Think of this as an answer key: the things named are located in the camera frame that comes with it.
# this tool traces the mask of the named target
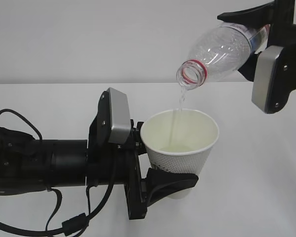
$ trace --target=bottle neck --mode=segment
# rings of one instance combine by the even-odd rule
[[[177,71],[178,83],[187,90],[204,84],[207,77],[206,67],[197,60],[188,60]]]

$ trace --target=water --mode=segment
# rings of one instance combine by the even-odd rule
[[[190,147],[186,146],[185,144],[182,144],[182,141],[178,140],[179,135],[178,135],[178,131],[176,130],[176,128],[178,127],[178,124],[182,122],[181,114],[182,114],[183,104],[186,98],[186,92],[187,92],[187,89],[182,86],[179,108],[173,111],[169,143],[168,143],[168,146],[161,149],[164,152],[180,153],[180,152],[192,151]]]

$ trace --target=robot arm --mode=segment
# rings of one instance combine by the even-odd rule
[[[109,88],[98,103],[98,113],[90,125],[87,140],[43,140],[40,132],[23,116],[11,112],[36,131],[31,135],[0,127],[0,196],[54,191],[55,187],[108,185],[100,205],[89,215],[82,213],[52,231],[26,231],[0,223],[0,230],[31,237],[79,236],[89,221],[108,200],[113,185],[123,185],[130,220],[144,219],[147,208],[175,192],[192,188],[195,174],[175,174],[149,169],[142,178],[139,155],[146,149],[140,138],[142,122],[134,127],[130,119],[127,96]],[[60,205],[57,195],[57,207]]]
[[[270,25],[265,51],[239,69],[253,81],[252,102],[267,114],[279,112],[296,90],[295,0],[275,0],[252,9],[223,13],[219,20],[259,29]]]

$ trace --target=cup rim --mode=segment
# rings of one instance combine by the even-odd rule
[[[150,118],[148,118],[148,119],[144,122],[144,124],[142,125],[141,130],[140,130],[140,137],[141,137],[141,139],[142,139],[142,141],[143,141],[143,143],[144,143],[144,145],[145,145],[146,147],[148,147],[150,150],[152,150],[152,151],[154,151],[154,152],[157,152],[157,153],[160,153],[160,154],[163,154],[163,155],[167,155],[167,156],[190,156],[190,155],[194,155],[194,154],[198,154],[198,153],[201,153],[201,152],[203,152],[203,151],[206,151],[206,150],[212,148],[212,147],[215,145],[215,143],[218,141],[218,138],[219,138],[219,135],[220,135],[220,130],[219,130],[219,127],[218,127],[216,121],[215,121],[211,116],[209,116],[207,113],[204,113],[204,112],[202,112],[202,111],[199,111],[199,110],[193,110],[193,109],[183,109],[184,111],[193,111],[193,112],[197,112],[197,113],[200,113],[200,114],[203,114],[203,115],[209,117],[209,118],[214,122],[214,124],[215,124],[215,126],[216,126],[216,129],[217,129],[217,136],[216,136],[216,139],[215,139],[210,145],[208,145],[208,146],[206,146],[206,147],[204,147],[204,148],[202,148],[202,149],[195,150],[195,151],[190,151],[190,152],[180,152],[180,153],[175,153],[175,152],[164,152],[164,151],[161,151],[161,150],[153,149],[153,148],[151,148],[150,146],[148,146],[148,145],[145,143],[145,141],[143,140],[143,128],[145,127],[145,123],[148,122],[149,120],[151,120],[152,118],[158,116],[158,115],[165,114],[165,113],[168,113],[168,112],[171,112],[171,111],[174,111],[174,110],[166,110],[166,111],[159,112],[159,113],[157,113],[157,114],[151,116]]]

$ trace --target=white table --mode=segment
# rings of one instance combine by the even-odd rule
[[[0,109],[12,108],[35,124],[45,139],[86,139],[100,94],[112,86],[128,95],[135,121],[178,106],[176,83],[0,85]],[[221,136],[192,193],[165,198],[146,219],[129,221],[122,186],[84,237],[296,237],[296,92],[278,114],[265,115],[251,103],[252,84],[209,83],[188,94],[185,107],[202,110]],[[18,118],[0,125],[31,132]],[[141,157],[143,174],[148,158]],[[92,189],[92,206],[106,187]],[[86,211],[84,188],[62,188],[64,202],[50,228]],[[0,197],[0,220],[43,230],[55,206],[53,193]],[[0,237],[12,235],[0,231]]]

